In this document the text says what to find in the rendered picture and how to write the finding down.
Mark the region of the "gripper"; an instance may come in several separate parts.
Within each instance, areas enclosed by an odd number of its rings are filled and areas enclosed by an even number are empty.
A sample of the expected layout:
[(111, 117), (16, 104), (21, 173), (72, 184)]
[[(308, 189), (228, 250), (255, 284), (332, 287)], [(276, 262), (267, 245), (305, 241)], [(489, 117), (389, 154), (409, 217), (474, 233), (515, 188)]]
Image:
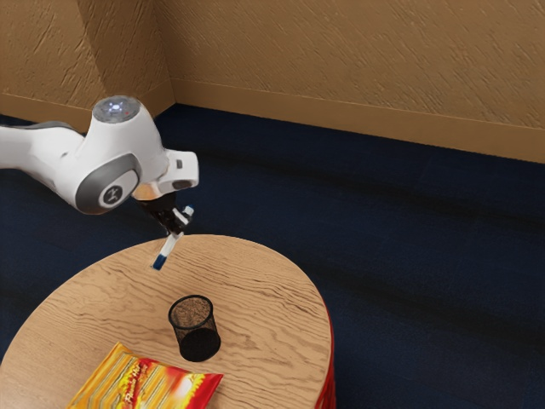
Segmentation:
[(140, 207), (157, 220), (173, 235), (184, 233), (188, 225), (188, 213), (178, 208), (176, 192), (167, 193), (153, 200), (137, 200)]

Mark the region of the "white and blue pen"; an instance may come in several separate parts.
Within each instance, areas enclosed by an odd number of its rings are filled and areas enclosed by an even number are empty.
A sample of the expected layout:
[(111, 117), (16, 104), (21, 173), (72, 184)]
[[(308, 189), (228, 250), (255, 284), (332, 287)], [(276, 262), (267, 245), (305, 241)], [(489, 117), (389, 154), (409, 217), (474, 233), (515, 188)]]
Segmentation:
[(174, 214), (175, 229), (170, 231), (152, 264), (152, 268), (157, 271), (162, 269), (170, 253), (175, 248), (176, 243), (184, 236), (186, 228), (192, 221), (194, 208), (191, 205), (187, 205), (182, 210), (174, 208), (172, 212)]

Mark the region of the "black mesh pen holder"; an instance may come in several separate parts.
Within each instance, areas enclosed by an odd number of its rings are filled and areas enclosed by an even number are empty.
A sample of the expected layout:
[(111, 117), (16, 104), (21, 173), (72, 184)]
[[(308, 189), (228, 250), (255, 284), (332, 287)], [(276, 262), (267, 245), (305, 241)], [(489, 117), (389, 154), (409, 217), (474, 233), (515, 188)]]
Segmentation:
[(180, 355), (191, 362), (212, 358), (221, 347), (213, 303), (202, 295), (189, 295), (176, 300), (168, 312)]

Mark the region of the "red and yellow snack bag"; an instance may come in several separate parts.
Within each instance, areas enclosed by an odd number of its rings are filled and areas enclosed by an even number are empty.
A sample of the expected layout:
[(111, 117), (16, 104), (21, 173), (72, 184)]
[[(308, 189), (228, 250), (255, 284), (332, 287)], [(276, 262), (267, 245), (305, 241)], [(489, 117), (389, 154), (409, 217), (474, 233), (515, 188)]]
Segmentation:
[(66, 409), (206, 409), (222, 378), (139, 356), (116, 343)]

